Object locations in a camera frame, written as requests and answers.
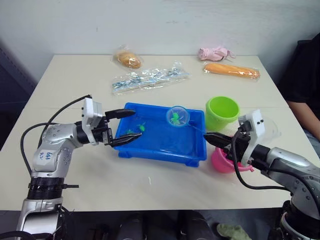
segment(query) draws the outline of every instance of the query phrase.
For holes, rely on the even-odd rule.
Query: blue plastic tray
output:
[[[115,147],[119,150],[119,157],[163,160],[190,167],[198,167],[199,161],[207,159],[206,141],[201,132],[205,131],[203,111],[188,109],[189,124],[195,129],[189,125],[171,126],[166,120],[170,107],[128,102],[124,108],[135,110],[136,113],[121,119],[115,136],[140,133],[141,125],[145,130],[138,139]]]

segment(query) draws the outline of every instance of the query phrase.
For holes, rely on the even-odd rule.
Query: wire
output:
[[[54,125],[54,124],[56,124],[56,123],[54,123],[54,122],[38,123],[36,125],[33,125],[33,126],[29,127],[27,130],[25,130],[23,132],[22,136],[21,136],[21,139],[20,139],[20,150],[21,150],[21,154],[22,154],[22,158],[23,158],[24,164],[25,164],[25,166],[26,166],[26,168],[27,168],[27,170],[29,172],[30,177],[31,177],[32,170],[31,170],[31,167],[29,165],[29,162],[28,162],[26,154],[25,154],[25,147],[24,147],[25,136],[27,135],[27,133],[30,130],[32,130],[34,128],[37,128],[37,127],[40,127],[40,126],[44,126],[44,125],[49,126],[49,125]]]
[[[304,184],[304,186],[310,192],[310,194],[314,200],[315,206],[318,209],[319,216],[320,216],[320,204],[318,204],[317,196],[316,196],[315,192],[312,190],[312,187],[310,186],[310,184],[302,176],[299,176],[298,174],[295,174],[294,172],[291,172],[291,171],[276,169],[276,168],[271,168],[271,169],[269,169],[269,171],[281,173],[281,174],[288,174],[288,175],[300,180],[300,182],[302,182]]]
[[[23,238],[23,240],[36,240],[32,234],[26,231],[8,231],[0,234],[0,239]]]
[[[85,95],[85,96],[82,96],[72,102],[69,102],[67,105],[63,106],[62,108],[60,108],[48,121],[48,124],[43,128],[42,130],[42,133],[41,133],[41,136],[40,136],[40,139],[39,139],[39,143],[38,143],[38,148],[40,147],[41,143],[42,143],[42,135],[44,134],[45,130],[47,130],[49,124],[63,111],[65,110],[66,108],[70,107],[71,105],[77,103],[77,102],[80,102],[81,100],[85,99],[85,98],[89,98],[89,99],[92,99],[91,95]]]
[[[278,189],[278,190],[289,191],[288,189],[286,189],[283,186],[251,186],[251,185],[247,184],[244,181],[244,179],[241,177],[241,174],[240,174],[240,171],[239,171],[239,168],[238,168],[238,160],[237,160],[237,153],[236,153],[236,140],[239,137],[240,132],[241,132],[241,128],[239,127],[238,130],[235,132],[232,140],[231,140],[233,166],[234,166],[235,174],[238,177],[240,183],[242,183],[245,187],[247,187],[249,189],[254,189],[254,190]]]

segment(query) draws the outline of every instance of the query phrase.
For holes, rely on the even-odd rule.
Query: green cup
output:
[[[239,113],[240,108],[234,100],[226,96],[215,96],[205,105],[205,127],[218,132],[237,120]]]

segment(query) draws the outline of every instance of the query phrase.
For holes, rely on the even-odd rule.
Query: person's leg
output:
[[[308,130],[303,129],[305,135],[309,139],[312,147],[314,148],[316,154],[320,158],[320,141],[316,139]]]

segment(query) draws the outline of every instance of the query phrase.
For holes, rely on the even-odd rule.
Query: pink plastic cup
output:
[[[226,155],[221,148],[216,147],[214,152],[211,155],[211,162],[213,167],[220,173],[230,174],[235,172],[234,163],[226,159]],[[254,168],[249,165],[244,167],[240,162],[238,162],[238,168],[240,172],[244,171],[254,171]]]

